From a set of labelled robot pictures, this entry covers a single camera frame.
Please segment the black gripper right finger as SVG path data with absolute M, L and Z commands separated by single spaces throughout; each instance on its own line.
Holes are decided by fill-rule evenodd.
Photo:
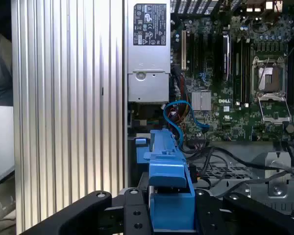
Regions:
M 294 219 L 240 193 L 196 191 L 199 235 L 294 235 Z

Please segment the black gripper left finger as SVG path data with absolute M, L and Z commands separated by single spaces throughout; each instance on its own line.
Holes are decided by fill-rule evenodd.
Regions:
M 150 235 L 149 209 L 141 190 L 117 197 L 94 191 L 23 232 L 25 235 Z

